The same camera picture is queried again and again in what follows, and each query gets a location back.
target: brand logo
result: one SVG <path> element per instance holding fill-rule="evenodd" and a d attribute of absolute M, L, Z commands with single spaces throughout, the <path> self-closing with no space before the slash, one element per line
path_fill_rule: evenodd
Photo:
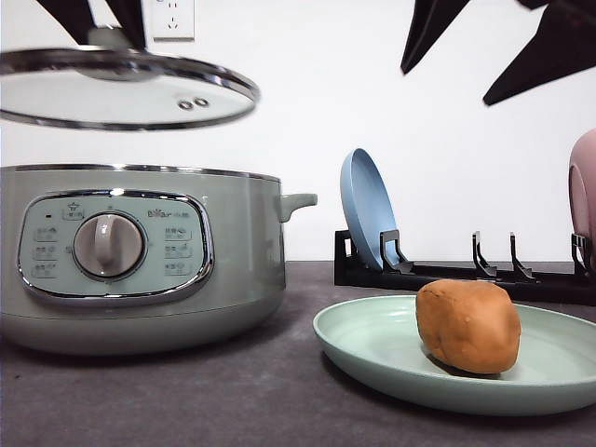
<path fill-rule="evenodd" d="M 158 208 L 156 208 L 155 210 L 147 211 L 147 217 L 170 217 L 170 216 L 171 216 L 171 212 L 162 211 Z"/>

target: gray countertop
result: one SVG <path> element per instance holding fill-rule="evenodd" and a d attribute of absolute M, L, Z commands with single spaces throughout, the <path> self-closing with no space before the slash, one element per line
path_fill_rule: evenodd
<path fill-rule="evenodd" d="M 336 368 L 312 318 L 334 303 L 392 293 L 333 286 L 331 262 L 288 263 L 279 311 L 216 345 L 97 359 L 2 342 L 2 445 L 596 445 L 596 405 L 541 417 L 446 413 Z M 596 307 L 540 306 L 596 321 Z"/>

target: gray pot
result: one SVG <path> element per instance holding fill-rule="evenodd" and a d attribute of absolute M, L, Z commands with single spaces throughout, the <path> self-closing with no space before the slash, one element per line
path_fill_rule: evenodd
<path fill-rule="evenodd" d="M 278 179 L 152 166 L 2 168 L 2 334 L 66 354 L 230 337 L 285 288 Z"/>

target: dough ball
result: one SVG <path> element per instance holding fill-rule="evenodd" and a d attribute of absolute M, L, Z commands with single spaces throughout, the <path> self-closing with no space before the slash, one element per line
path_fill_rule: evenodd
<path fill-rule="evenodd" d="M 418 333 L 432 355 L 471 373 L 501 373 L 518 357 L 522 326 L 491 282 L 441 279 L 416 295 Z"/>

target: pot handle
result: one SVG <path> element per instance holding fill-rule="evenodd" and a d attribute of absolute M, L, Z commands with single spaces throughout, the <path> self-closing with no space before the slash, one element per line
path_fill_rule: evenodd
<path fill-rule="evenodd" d="M 299 208 L 312 207 L 317 205 L 318 197 L 316 194 L 289 194 L 281 196 L 281 214 L 279 221 L 287 222 L 291 214 Z"/>

